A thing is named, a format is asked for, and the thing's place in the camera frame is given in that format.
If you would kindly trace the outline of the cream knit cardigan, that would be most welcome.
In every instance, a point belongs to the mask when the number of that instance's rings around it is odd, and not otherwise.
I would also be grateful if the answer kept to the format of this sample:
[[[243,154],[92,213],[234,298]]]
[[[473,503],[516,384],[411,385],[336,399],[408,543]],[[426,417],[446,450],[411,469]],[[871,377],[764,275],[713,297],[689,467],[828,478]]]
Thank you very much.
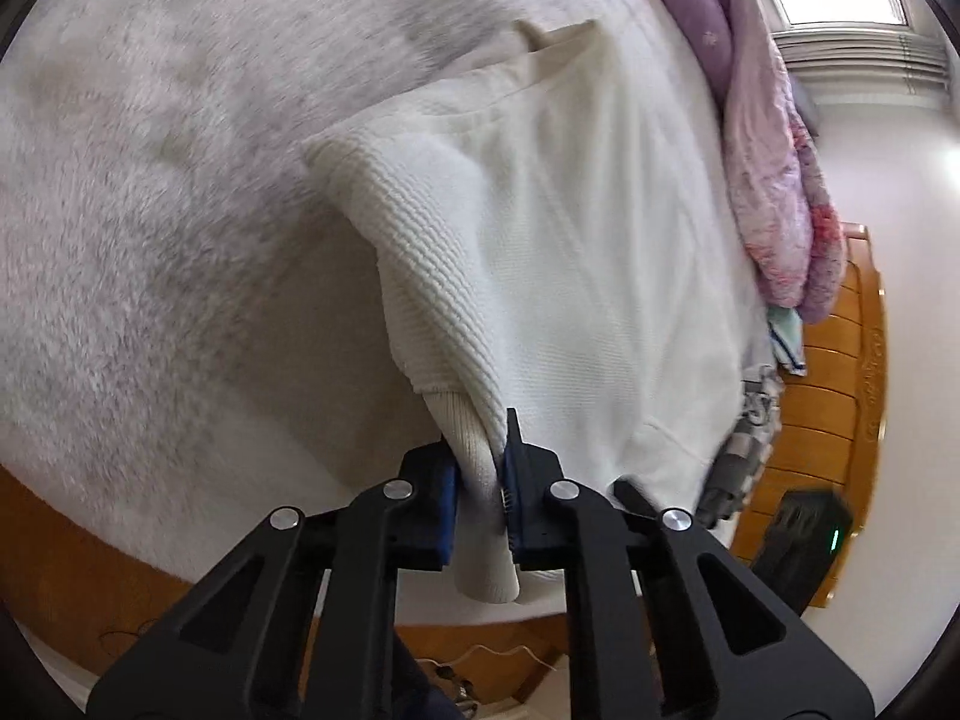
[[[765,310],[680,37],[635,16],[519,25],[304,161],[373,246],[395,364],[459,461],[464,595],[523,598],[511,426],[591,488],[631,476],[656,504],[697,502]]]

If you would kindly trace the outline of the grey checkered cloth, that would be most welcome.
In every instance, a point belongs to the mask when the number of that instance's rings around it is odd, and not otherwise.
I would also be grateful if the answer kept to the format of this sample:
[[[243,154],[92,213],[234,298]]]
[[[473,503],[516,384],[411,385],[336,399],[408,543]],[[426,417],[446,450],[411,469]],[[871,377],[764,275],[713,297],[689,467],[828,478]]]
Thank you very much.
[[[754,366],[742,382],[742,406],[718,450],[698,499],[695,518],[713,530],[742,511],[765,472],[781,433],[781,377],[773,366]]]

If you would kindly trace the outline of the light blue cloth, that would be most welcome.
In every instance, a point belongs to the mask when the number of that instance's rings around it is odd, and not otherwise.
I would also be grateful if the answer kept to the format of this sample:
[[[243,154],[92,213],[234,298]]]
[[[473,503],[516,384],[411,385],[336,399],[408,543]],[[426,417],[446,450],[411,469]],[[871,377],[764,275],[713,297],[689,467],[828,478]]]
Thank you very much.
[[[805,362],[804,323],[796,309],[770,305],[766,310],[773,355],[779,367],[791,376],[807,374]]]

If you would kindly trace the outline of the purple pink quilt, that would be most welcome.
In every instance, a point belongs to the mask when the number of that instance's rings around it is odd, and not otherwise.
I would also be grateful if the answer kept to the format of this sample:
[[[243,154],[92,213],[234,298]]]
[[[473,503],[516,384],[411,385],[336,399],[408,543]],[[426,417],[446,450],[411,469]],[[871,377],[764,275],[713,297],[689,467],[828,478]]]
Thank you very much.
[[[727,195],[765,301],[822,322],[844,280],[843,226],[760,0],[662,3],[718,105]]]

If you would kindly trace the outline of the white patterned bed sheet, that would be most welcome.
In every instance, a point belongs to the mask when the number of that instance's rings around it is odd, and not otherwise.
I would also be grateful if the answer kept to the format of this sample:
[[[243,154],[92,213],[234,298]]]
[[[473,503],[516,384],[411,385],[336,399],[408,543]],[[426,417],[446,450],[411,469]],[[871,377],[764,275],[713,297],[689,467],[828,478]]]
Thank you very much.
[[[304,147],[508,29],[622,16],[708,88],[661,0],[37,0],[2,62],[3,465],[195,580],[280,505],[348,504],[446,439]],[[558,575],[516,572],[511,603],[407,574],[398,619],[562,611]]]

